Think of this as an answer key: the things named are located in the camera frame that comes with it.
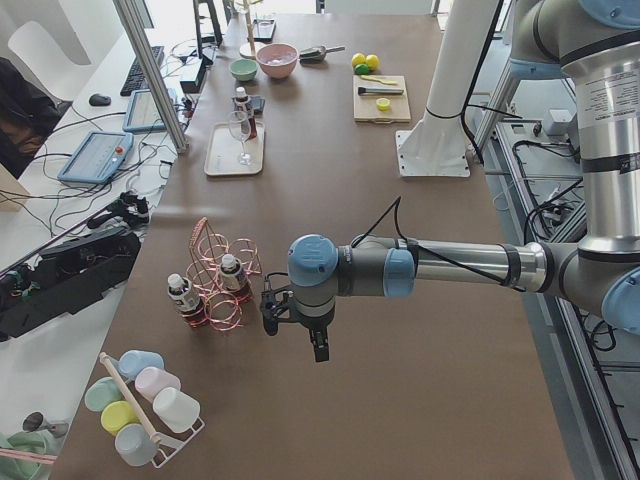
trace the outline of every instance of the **computer mouse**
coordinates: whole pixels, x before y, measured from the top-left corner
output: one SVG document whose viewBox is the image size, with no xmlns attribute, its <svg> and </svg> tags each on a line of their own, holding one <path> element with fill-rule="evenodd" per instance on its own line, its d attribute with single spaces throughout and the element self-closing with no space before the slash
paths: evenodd
<svg viewBox="0 0 640 480">
<path fill-rule="evenodd" d="M 111 97 L 101 93 L 94 93 L 89 97 L 89 105 L 92 107 L 106 107 L 111 105 Z"/>
</svg>

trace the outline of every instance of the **pink bowl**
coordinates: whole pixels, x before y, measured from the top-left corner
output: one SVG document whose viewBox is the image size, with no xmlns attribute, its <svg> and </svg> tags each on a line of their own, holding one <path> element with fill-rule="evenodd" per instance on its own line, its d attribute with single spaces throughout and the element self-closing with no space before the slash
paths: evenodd
<svg viewBox="0 0 640 480">
<path fill-rule="evenodd" d="M 271 43 L 258 50 L 256 60 L 271 78 L 286 78 L 296 68 L 298 50 L 286 43 Z"/>
</svg>

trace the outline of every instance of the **keyboard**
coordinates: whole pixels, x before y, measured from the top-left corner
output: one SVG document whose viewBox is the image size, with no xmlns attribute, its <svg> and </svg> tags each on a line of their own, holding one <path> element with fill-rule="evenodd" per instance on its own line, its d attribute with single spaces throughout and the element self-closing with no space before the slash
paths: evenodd
<svg viewBox="0 0 640 480">
<path fill-rule="evenodd" d="M 162 63 L 162 59 L 164 58 L 164 47 L 157 45 L 151 47 L 151 51 L 153 52 L 153 57 L 156 59 L 156 63 L 160 65 Z M 141 88 L 146 87 L 146 82 L 144 78 L 144 73 L 142 73 L 142 67 L 136 58 L 131 64 L 131 68 L 129 69 L 129 73 L 127 74 L 127 78 L 124 81 L 124 85 L 122 85 L 122 90 L 120 90 L 120 95 L 123 97 L 131 96 L 131 92 L 134 90 L 140 90 Z"/>
</svg>

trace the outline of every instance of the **brown table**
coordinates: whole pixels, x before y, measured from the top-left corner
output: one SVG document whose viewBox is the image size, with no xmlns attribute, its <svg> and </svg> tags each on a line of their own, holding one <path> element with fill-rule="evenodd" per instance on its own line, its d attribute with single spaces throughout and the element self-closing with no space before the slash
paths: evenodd
<svg viewBox="0 0 640 480">
<path fill-rule="evenodd" d="M 357 51 L 377 53 L 380 73 L 404 75 L 411 125 L 422 116 L 440 44 L 434 18 L 277 21 L 275 41 L 347 51 L 298 65 L 282 81 L 260 72 L 247 90 L 267 99 L 264 171 L 210 179 L 205 144 L 230 110 L 227 65 L 243 42 L 232 22 L 188 130 L 190 150 L 173 167 L 104 345 L 115 357 L 160 352 L 201 402 L 206 428 L 162 469 L 135 469 L 81 406 L 53 478 L 572 478 L 517 293 L 419 282 L 407 299 L 338 299 L 331 361 L 322 364 L 304 328 L 284 325 L 268 337 L 257 301 L 244 307 L 244 327 L 228 334 L 192 331 L 175 314 L 166 278 L 189 263 L 187 241 L 202 216 L 229 239 L 254 239 L 265 271 L 286 268 L 287 248 L 301 235 L 349 242 L 397 195 L 406 235 L 502 241 L 481 168 L 472 166 L 469 179 L 400 178 L 398 126 L 353 121 Z M 393 236 L 392 222 L 378 233 Z M 254 278 L 258 298 L 261 286 Z M 92 380 L 104 374 L 98 366 Z"/>
</svg>

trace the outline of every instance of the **white table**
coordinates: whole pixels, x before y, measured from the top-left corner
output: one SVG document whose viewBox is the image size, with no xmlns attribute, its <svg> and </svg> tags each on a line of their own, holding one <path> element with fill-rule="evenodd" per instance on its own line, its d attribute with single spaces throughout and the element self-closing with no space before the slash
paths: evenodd
<svg viewBox="0 0 640 480">
<path fill-rule="evenodd" d="M 150 39 L 156 32 L 150 31 Z M 171 47 L 167 41 L 162 44 Z M 78 95 L 73 108 L 86 117 L 112 112 L 124 112 L 128 97 L 119 92 L 129 70 L 134 54 L 126 35 L 114 45 L 88 84 Z M 175 70 L 176 64 L 167 66 Z M 179 76 L 167 79 L 167 84 L 178 88 Z M 93 93 L 109 95 L 108 107 L 92 107 L 88 99 Z M 95 120 L 105 131 L 121 131 L 124 115 Z M 64 115 L 58 127 L 82 120 L 72 109 Z M 85 135 L 97 130 L 95 125 L 84 122 L 54 133 L 39 155 L 46 153 L 73 153 Z M 69 227 L 112 202 L 118 195 L 135 189 L 146 196 L 150 208 L 157 205 L 170 167 L 161 161 L 174 162 L 175 150 L 165 132 L 148 136 L 136 135 L 135 145 L 121 168 L 135 164 L 140 158 L 138 146 L 142 139 L 151 145 L 163 145 L 157 155 L 149 159 L 137 172 L 113 182 L 108 194 L 90 204 L 91 199 L 61 200 L 55 216 L 88 208 L 85 212 L 70 215 L 61 220 L 62 227 Z M 151 147 L 142 150 L 142 158 L 152 153 Z M 50 156 L 46 159 L 46 172 L 56 177 L 67 157 Z M 43 175 L 43 160 L 35 160 L 20 178 L 20 183 L 31 195 L 52 195 L 64 187 L 57 180 Z M 55 205 L 54 200 L 31 199 L 27 208 L 47 222 Z M 54 228 L 54 233 L 62 231 Z M 48 230 L 24 209 L 19 212 L 0 212 L 0 268 L 14 263 L 18 258 L 44 244 L 50 238 Z M 82 399 L 84 388 L 93 369 L 95 358 L 109 329 L 114 312 L 124 290 L 124 284 L 107 292 L 105 299 L 80 311 L 76 315 L 64 314 L 50 320 L 27 334 L 0 343 L 0 432 L 11 435 L 22 430 L 22 421 L 31 412 L 42 411 L 45 418 L 70 421 Z"/>
</svg>

